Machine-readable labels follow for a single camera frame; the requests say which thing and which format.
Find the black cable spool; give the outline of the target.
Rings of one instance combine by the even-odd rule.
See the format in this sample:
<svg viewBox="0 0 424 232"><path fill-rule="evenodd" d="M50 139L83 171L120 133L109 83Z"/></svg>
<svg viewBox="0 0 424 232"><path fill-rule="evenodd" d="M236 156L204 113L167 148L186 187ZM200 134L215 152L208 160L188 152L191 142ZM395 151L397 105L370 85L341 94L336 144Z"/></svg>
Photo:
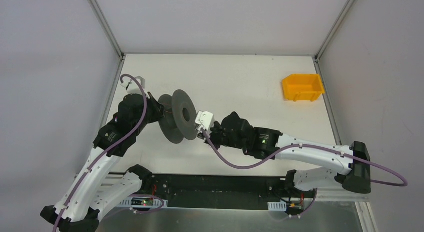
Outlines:
<svg viewBox="0 0 424 232"><path fill-rule="evenodd" d="M188 93L177 89L172 95L161 95L158 101L164 105L164 118L159 121L159 126L168 141L179 144L184 139L194 140L197 111Z"/></svg>

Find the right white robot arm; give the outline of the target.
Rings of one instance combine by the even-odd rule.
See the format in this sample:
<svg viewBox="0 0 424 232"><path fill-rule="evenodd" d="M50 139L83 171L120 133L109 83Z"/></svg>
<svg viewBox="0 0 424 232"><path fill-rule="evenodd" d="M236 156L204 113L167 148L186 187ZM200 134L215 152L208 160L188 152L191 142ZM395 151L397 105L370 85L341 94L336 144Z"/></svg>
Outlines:
<svg viewBox="0 0 424 232"><path fill-rule="evenodd" d="M252 169L269 160L293 160L315 165L315 169L289 170L284 191L291 197L315 188L343 188L349 192L371 192L370 155L363 142L352 145L326 145L303 140L278 130L254 127L246 119L232 112L221 123L211 112L199 111L195 126L198 136L216 154L222 146L242 150L244 155L259 160L253 165L235 165L222 155L219 158L236 169Z"/></svg>

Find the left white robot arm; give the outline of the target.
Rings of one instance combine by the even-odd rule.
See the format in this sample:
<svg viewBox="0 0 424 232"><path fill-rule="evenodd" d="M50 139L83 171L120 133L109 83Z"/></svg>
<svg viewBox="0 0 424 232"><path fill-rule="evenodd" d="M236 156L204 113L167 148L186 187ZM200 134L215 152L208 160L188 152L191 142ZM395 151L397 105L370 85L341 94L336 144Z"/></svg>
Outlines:
<svg viewBox="0 0 424 232"><path fill-rule="evenodd" d="M147 194L152 189L152 173L141 165L130 167L110 189L99 192L111 169L135 144L137 136L150 123L164 117L165 107L151 93L128 94L118 111L93 142L93 149L71 188L55 205L40 215L54 231L96 231L107 214L130 195Z"/></svg>

